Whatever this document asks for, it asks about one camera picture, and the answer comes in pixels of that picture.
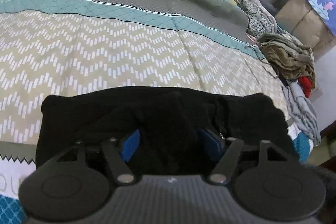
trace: silver screw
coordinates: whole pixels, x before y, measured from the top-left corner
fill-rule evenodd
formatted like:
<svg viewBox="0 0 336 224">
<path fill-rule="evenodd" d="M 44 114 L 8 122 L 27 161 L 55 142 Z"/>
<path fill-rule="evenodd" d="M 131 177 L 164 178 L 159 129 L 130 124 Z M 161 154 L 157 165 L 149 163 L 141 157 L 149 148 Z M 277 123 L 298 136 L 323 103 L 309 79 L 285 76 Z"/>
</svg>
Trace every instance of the silver screw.
<svg viewBox="0 0 336 224">
<path fill-rule="evenodd" d="M 209 179 L 214 183 L 224 183 L 227 181 L 226 175 L 223 174 L 212 174 Z"/>
<path fill-rule="evenodd" d="M 121 174 L 117 177 L 118 182 L 131 183 L 134 181 L 134 176 L 131 174 Z"/>
</svg>

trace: folded black garment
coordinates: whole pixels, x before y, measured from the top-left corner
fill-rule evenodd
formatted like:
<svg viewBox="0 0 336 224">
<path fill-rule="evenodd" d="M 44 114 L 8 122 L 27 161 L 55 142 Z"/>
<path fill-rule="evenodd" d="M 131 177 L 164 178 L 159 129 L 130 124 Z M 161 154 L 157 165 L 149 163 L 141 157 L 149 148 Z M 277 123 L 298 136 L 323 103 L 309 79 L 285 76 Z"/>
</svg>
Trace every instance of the folded black garment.
<svg viewBox="0 0 336 224">
<path fill-rule="evenodd" d="M 37 167 L 78 140 L 99 144 L 135 130 L 140 145 L 128 166 L 136 175 L 199 174 L 213 168 L 199 142 L 202 129 L 248 145 L 270 140 L 298 158 L 283 112 L 261 93 L 238 97 L 187 88 L 121 87 L 74 97 L 50 95 L 42 113 Z"/>
</svg>

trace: olive green cloth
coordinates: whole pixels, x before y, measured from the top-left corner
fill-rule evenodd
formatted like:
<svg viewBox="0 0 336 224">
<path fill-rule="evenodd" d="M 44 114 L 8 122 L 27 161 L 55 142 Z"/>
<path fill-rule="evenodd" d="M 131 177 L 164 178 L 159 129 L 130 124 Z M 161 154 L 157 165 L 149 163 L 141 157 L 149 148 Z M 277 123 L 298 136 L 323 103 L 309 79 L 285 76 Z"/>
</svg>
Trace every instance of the olive green cloth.
<svg viewBox="0 0 336 224">
<path fill-rule="evenodd" d="M 315 87 L 314 56 L 312 49 L 284 31 L 282 34 L 264 33 L 257 40 L 261 52 L 286 79 L 308 76 Z"/>
</svg>

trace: red object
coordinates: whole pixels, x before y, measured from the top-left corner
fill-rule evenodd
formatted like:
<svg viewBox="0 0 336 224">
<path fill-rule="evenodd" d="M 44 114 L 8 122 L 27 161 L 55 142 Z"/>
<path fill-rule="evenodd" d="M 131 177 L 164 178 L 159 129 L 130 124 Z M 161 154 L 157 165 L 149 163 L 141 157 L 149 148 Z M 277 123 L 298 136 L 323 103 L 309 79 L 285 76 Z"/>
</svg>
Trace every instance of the red object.
<svg viewBox="0 0 336 224">
<path fill-rule="evenodd" d="M 303 93 L 307 98 L 310 96 L 310 92 L 312 90 L 311 81 L 307 76 L 300 76 L 298 78 L 299 84 L 302 87 Z"/>
</svg>

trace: patterned bedsheet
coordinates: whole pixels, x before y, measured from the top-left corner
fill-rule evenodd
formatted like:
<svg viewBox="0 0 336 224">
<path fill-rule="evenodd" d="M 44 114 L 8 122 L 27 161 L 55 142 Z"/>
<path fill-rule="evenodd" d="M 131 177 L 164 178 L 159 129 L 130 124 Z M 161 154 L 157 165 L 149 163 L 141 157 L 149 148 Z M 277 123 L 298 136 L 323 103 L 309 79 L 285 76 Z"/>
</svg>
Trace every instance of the patterned bedsheet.
<svg viewBox="0 0 336 224">
<path fill-rule="evenodd" d="M 281 83 L 249 45 L 247 26 L 232 0 L 0 0 L 1 221 L 24 218 L 10 198 L 35 168 L 49 94 L 126 85 L 263 92 L 289 119 Z"/>
</svg>

